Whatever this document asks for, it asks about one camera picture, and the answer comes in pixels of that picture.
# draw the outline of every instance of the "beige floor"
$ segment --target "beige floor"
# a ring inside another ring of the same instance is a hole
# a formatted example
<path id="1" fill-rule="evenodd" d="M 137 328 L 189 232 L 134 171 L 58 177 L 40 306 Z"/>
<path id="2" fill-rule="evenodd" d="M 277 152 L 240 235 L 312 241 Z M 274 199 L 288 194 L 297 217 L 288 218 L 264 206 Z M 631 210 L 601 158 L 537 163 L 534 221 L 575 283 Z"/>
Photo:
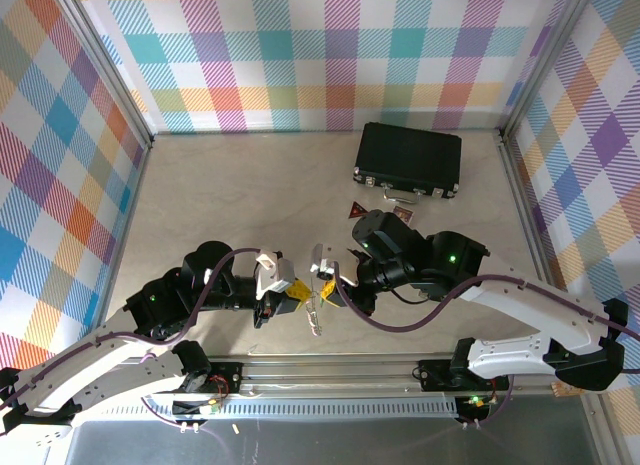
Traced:
<path id="1" fill-rule="evenodd" d="M 490 132 L 464 132 L 460 192 L 453 200 L 423 199 L 412 206 L 412 226 L 423 235 L 440 230 L 466 234 L 517 268 L 532 272 L 506 177 Z M 358 133 L 163 136 L 151 152 L 146 177 L 110 313 L 147 281 L 179 266 L 206 240 L 232 248 L 281 250 L 308 279 L 312 247 L 353 247 L 348 220 L 353 200 L 367 209 L 391 210 L 380 188 L 355 184 L 351 174 Z M 236 261 L 248 274 L 252 258 Z M 416 298 L 411 288 L 402 289 Z M 407 324 L 433 303 L 410 306 L 380 296 L 374 318 Z M 321 337 L 311 334 L 303 311 L 276 317 L 254 330 L 248 312 L 207 312 L 189 337 L 209 354 L 444 352 L 459 338 L 499 339 L 528 333 L 509 317 L 480 305 L 452 303 L 429 326 L 408 334 L 373 329 L 348 309 L 319 310 Z"/>

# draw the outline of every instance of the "plaid wallpaper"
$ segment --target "plaid wallpaper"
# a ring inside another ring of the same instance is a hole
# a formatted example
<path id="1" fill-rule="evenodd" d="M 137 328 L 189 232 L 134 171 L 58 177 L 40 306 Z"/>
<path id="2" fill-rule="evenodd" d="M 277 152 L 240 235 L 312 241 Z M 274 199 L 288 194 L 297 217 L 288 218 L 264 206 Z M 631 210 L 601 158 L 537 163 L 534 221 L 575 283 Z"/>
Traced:
<path id="1" fill-rule="evenodd" d="M 0 368 L 88 330 L 142 154 L 55 0 L 0 0 Z"/>
<path id="2" fill-rule="evenodd" d="M 640 0 L 592 0 L 517 132 L 537 226 L 559 285 L 629 303 L 640 330 Z M 622 340 L 626 366 L 640 344 Z M 640 376 L 611 398 L 640 463 Z"/>
<path id="3" fill-rule="evenodd" d="M 152 127 L 236 132 L 494 128 L 564 1 L 83 3 Z"/>

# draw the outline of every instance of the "briefcase handle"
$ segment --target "briefcase handle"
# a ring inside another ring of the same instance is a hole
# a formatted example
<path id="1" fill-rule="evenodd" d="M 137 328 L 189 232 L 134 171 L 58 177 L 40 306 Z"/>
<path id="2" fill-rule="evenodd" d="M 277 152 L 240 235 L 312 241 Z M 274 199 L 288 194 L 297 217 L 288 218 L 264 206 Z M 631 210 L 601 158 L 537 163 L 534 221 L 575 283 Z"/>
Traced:
<path id="1" fill-rule="evenodd" d="M 402 197 L 390 197 L 388 192 L 391 190 L 391 185 L 389 185 L 388 183 L 381 183 L 380 186 L 382 187 L 382 195 L 384 196 L 384 199 L 389 200 L 390 202 L 408 203 L 415 205 L 420 201 L 420 197 L 427 193 L 424 190 L 414 188 L 413 192 L 416 194 L 416 198 L 414 200 Z"/>

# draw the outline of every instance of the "plaid wall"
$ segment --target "plaid wall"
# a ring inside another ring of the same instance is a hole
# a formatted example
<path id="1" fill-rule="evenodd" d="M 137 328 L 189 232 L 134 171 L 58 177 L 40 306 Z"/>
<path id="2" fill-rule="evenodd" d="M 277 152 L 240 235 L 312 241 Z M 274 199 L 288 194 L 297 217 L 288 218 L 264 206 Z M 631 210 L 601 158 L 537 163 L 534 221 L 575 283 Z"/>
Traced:
<path id="1" fill-rule="evenodd" d="M 629 303 L 640 331 L 640 0 L 592 0 L 517 132 L 520 171 L 559 285 Z M 640 344 L 623 338 L 626 366 Z M 640 463 L 640 376 L 611 397 Z"/>
<path id="2" fill-rule="evenodd" d="M 555 1 L 83 3 L 152 127 L 235 132 L 494 128 Z"/>
<path id="3" fill-rule="evenodd" d="M 54 0 L 0 0 L 0 368 L 96 313 L 143 148 Z"/>

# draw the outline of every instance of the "black briefcase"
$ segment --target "black briefcase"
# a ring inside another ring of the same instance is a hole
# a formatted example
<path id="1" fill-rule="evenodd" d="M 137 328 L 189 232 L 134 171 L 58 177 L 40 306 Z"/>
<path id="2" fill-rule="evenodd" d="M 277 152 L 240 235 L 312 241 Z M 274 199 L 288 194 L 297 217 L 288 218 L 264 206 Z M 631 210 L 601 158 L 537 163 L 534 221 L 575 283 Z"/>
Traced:
<path id="1" fill-rule="evenodd" d="M 384 198 L 415 203 L 422 195 L 452 198 L 460 183 L 462 139 L 455 135 L 367 123 L 362 131 L 353 179 L 382 187 Z M 415 200 L 390 196 L 415 193 Z"/>

